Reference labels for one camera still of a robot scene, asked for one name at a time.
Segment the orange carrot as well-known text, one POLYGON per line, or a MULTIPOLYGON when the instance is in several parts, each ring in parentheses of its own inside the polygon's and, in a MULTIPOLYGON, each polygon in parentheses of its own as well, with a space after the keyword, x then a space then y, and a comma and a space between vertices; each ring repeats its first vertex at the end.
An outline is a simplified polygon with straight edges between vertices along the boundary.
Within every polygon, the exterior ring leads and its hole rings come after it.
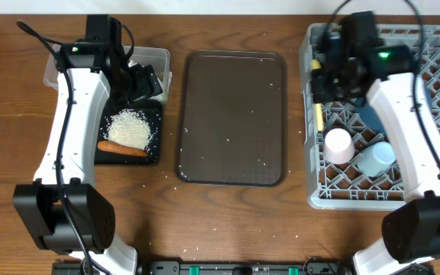
POLYGON ((104 152, 114 153, 114 154, 122 154, 133 157, 146 157, 147 152, 142 149, 128 147, 121 144, 117 144, 113 141, 99 141, 97 143, 97 147, 99 150, 104 152))

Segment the light blue cup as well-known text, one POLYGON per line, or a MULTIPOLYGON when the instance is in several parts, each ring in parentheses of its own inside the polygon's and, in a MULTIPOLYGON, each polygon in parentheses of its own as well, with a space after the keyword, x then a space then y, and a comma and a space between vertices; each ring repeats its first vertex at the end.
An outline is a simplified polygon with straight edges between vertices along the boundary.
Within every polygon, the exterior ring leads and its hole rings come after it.
POLYGON ((356 166, 366 176, 378 177, 395 161, 396 155, 391 144, 381 141, 362 150, 356 166))

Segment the pile of white rice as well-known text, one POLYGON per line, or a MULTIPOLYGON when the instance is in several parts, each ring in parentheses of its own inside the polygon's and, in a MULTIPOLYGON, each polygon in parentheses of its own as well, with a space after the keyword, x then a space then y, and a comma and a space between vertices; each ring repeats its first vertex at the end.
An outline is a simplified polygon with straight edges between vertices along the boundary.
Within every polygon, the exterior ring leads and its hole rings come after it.
POLYGON ((104 139, 126 147, 145 150, 153 135, 142 111, 124 109, 107 119, 104 139))

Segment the yellow plastic spoon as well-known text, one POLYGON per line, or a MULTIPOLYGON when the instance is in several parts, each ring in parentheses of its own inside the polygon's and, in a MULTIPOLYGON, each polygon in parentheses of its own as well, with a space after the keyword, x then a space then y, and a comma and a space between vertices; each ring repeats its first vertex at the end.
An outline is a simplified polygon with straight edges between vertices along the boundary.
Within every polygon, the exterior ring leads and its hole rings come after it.
MULTIPOLYGON (((318 60, 311 61, 311 70, 320 69, 321 65, 318 60)), ((322 132, 324 129, 322 105, 320 103, 314 103, 316 127, 318 132, 322 132)))

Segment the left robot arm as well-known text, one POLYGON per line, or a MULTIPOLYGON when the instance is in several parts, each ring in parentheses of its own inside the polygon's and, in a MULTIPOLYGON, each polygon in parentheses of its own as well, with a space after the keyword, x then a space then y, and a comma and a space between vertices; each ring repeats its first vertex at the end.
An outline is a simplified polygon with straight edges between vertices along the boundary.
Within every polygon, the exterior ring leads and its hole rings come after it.
POLYGON ((95 163, 146 163, 152 154, 103 141, 107 118, 123 111, 161 113, 162 82, 150 65, 132 63, 126 25, 89 15, 82 39, 42 37, 54 59, 58 100, 45 155, 30 184, 18 185, 13 205, 35 245, 79 260, 78 274, 139 274, 138 251, 115 231, 115 210, 95 187, 95 163))

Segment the dark blue bowl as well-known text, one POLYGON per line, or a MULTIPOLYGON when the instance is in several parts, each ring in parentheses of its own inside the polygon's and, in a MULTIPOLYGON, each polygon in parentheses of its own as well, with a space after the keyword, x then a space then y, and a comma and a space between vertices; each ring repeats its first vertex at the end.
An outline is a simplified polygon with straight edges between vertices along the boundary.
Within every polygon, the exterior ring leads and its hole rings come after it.
POLYGON ((381 134, 386 134, 384 126, 377 116, 377 113, 368 103, 363 104, 363 100, 364 98, 357 98, 354 100, 354 108, 359 114, 362 122, 372 130, 381 134))

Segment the pink cup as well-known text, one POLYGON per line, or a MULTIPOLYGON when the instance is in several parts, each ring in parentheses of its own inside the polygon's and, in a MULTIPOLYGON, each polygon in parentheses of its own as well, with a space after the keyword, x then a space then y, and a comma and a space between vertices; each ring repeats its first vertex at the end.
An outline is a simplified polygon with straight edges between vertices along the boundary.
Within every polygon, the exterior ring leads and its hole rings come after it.
POLYGON ((355 154, 354 142, 349 132, 343 128, 330 130, 324 138, 323 154, 330 163, 348 163, 355 154))

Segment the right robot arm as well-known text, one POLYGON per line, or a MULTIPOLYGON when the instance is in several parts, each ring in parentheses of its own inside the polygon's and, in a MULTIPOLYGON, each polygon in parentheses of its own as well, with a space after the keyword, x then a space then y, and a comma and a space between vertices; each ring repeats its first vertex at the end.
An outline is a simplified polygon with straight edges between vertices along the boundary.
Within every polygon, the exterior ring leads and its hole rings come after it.
POLYGON ((405 204, 386 215, 381 238, 354 254, 355 274, 397 274, 440 258, 440 134, 419 74, 420 51, 388 46, 374 14, 331 16, 310 73, 316 103, 361 98, 377 114, 396 155, 405 204))

